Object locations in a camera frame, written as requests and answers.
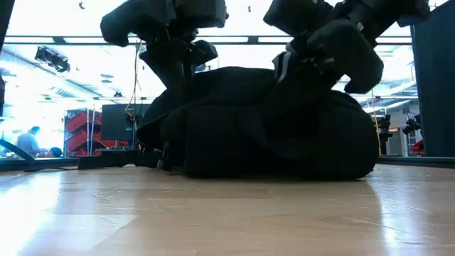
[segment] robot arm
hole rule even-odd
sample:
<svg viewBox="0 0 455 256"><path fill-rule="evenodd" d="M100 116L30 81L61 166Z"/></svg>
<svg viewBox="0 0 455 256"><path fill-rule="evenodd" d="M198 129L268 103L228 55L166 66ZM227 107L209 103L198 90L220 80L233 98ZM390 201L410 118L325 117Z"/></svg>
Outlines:
<svg viewBox="0 0 455 256"><path fill-rule="evenodd" d="M274 59L277 85L261 107L262 119L317 102L343 75L350 77L346 92L367 93L384 68L373 50L376 38L396 21L407 26L429 14L428 0L345 0L334 7L323 0L274 0L264 21L294 39Z"/></svg>
<svg viewBox="0 0 455 256"><path fill-rule="evenodd" d="M218 56L208 42L192 43L198 28L222 28L227 18L224 0L128 0L100 26L108 43L125 47L129 33L145 41L147 51L139 57L182 102L195 68Z"/></svg>

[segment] black pillar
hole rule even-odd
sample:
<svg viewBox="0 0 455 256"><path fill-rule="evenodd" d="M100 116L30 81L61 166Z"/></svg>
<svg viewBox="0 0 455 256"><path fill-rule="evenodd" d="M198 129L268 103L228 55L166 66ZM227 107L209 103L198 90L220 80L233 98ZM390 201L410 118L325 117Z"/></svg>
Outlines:
<svg viewBox="0 0 455 256"><path fill-rule="evenodd" d="M455 157L455 0L412 27L412 45L425 154Z"/></svg>
<svg viewBox="0 0 455 256"><path fill-rule="evenodd" d="M6 30L8 29L9 19L13 12L14 0L0 0L0 54L5 41ZM3 116L3 105L5 101L5 83L1 79L0 69L0 117Z"/></svg>
<svg viewBox="0 0 455 256"><path fill-rule="evenodd" d="M14 0L0 1L0 52L5 41L6 30L8 29L9 19L13 12Z"/></svg>

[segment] wire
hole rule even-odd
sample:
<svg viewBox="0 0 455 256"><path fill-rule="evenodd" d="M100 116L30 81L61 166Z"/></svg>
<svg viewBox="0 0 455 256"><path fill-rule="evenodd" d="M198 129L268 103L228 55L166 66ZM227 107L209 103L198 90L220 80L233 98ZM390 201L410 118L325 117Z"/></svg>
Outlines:
<svg viewBox="0 0 455 256"><path fill-rule="evenodd" d="M144 106L144 99L141 98L141 109L139 110L139 116L142 114L142 108Z"/></svg>
<svg viewBox="0 0 455 256"><path fill-rule="evenodd" d="M138 85L138 80L137 80L137 74L139 72L139 50L142 47L142 40L138 41L139 38L136 37L136 53L134 54L134 88L133 88L133 94L131 96L131 99L128 102L127 107L125 108L125 112L131 117L133 117L133 138L132 138L132 148L134 149L135 144L136 144L136 130L137 130L137 124L136 124L136 88ZM134 106L133 106L133 115L128 112L128 107L130 104L133 102L134 99Z"/></svg>
<svg viewBox="0 0 455 256"><path fill-rule="evenodd" d="M92 151L93 151L93 133L95 130L95 113L96 113L96 108L93 108L93 113L92 113L92 135L90 136L90 152L88 156L92 156Z"/></svg>
<svg viewBox="0 0 455 256"><path fill-rule="evenodd" d="M375 91L374 91L374 89L371 90L371 97L373 99L373 116L375 118L376 134L378 136L378 142L379 142L379 155L381 156L381 139L379 136L378 117L376 116L376 109L375 109Z"/></svg>

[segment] cable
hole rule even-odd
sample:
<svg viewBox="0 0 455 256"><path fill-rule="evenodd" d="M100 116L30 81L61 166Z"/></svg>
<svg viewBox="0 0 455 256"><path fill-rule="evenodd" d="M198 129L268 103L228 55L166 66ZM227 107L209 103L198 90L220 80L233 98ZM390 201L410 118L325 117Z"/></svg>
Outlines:
<svg viewBox="0 0 455 256"><path fill-rule="evenodd" d="M88 152L90 152L90 111L87 107L87 156L88 155Z"/></svg>
<svg viewBox="0 0 455 256"><path fill-rule="evenodd" d="M93 114L92 114L92 135L90 137L90 152L88 156L92 156L92 151L93 151L93 134L95 130L95 111L96 108L93 108Z"/></svg>
<svg viewBox="0 0 455 256"><path fill-rule="evenodd" d="M139 69L138 57L139 57L139 50L142 47L142 40L140 40L140 41L138 41L138 40L139 40L139 38L136 37L136 53L134 54L134 88L133 88L133 95L131 96L131 99L129 100L127 107L125 108L125 112L127 113L127 115L129 115L130 117L131 116L133 117L133 138L132 138L132 148L133 149L134 149L135 144L136 144L136 130L137 130L137 124L136 124L136 88L137 88L137 84L138 84L137 74L138 74L138 69ZM131 115L131 113L128 112L128 107L130 106L131 102L133 102L133 98L134 98L133 115Z"/></svg>
<svg viewBox="0 0 455 256"><path fill-rule="evenodd" d="M375 90L371 90L371 97L373 99L373 116L375 118L375 123L376 123L376 134L378 136L378 142L379 142L379 155L381 156L381 139L379 136L379 125L378 125L378 117L376 117L376 109L375 109Z"/></svg>
<svg viewBox="0 0 455 256"><path fill-rule="evenodd" d="M142 114L143 106L144 106L144 99L141 98L141 109L139 110L139 114L138 114L139 116L141 116L141 114Z"/></svg>

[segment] person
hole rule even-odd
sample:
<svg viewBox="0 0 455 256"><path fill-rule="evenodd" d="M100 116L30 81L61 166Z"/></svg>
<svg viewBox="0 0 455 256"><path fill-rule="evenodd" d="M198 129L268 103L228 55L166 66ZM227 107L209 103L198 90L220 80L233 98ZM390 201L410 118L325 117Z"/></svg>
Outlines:
<svg viewBox="0 0 455 256"><path fill-rule="evenodd" d="M59 158L62 157L62 149L58 147L53 147L46 153L41 153L36 156L36 158Z"/></svg>
<svg viewBox="0 0 455 256"><path fill-rule="evenodd" d="M40 149L38 146L38 141L36 140L36 135L39 133L40 127L33 127L28 131L28 133L22 134L18 137L16 146L19 149L24 150L27 154L31 155L33 158L37 154L46 153L47 150Z"/></svg>

